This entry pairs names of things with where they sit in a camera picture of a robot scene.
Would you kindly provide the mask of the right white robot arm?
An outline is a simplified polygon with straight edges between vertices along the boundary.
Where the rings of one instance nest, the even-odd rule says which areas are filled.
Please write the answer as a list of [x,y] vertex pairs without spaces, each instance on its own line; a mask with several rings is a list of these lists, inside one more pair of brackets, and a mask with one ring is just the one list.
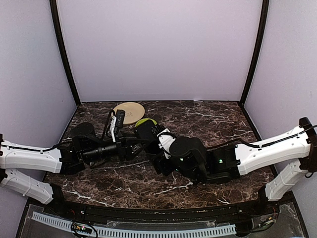
[[176,136],[169,129],[153,127],[158,150],[149,153],[159,174],[178,171],[194,183],[227,183],[262,167],[290,160],[291,162],[258,192],[253,211],[263,215],[272,202],[302,178],[317,171],[316,126],[301,118],[292,130],[266,140],[248,143],[241,138],[207,148],[196,137]]

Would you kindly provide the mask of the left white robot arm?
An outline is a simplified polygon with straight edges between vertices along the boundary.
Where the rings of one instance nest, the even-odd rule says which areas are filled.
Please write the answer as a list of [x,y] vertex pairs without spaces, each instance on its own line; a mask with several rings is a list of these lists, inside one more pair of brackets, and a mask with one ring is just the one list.
[[64,201],[61,187],[43,183],[20,172],[20,169],[39,170],[61,175],[73,175],[104,164],[109,156],[120,160],[134,159],[147,142],[133,134],[112,129],[112,138],[98,138],[91,123],[83,122],[71,130],[71,140],[52,148],[23,147],[6,140],[0,141],[0,185],[48,205],[59,216],[66,216],[70,206]]

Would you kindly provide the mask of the black phone case bottom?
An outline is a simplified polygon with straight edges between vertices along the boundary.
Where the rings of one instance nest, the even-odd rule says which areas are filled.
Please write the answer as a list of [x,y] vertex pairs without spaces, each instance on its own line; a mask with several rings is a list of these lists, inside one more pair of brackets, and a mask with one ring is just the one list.
[[146,120],[134,128],[134,133],[137,138],[147,141],[147,146],[144,149],[147,154],[158,154],[161,152],[158,140],[152,133],[152,127],[154,126],[155,124],[152,120]]

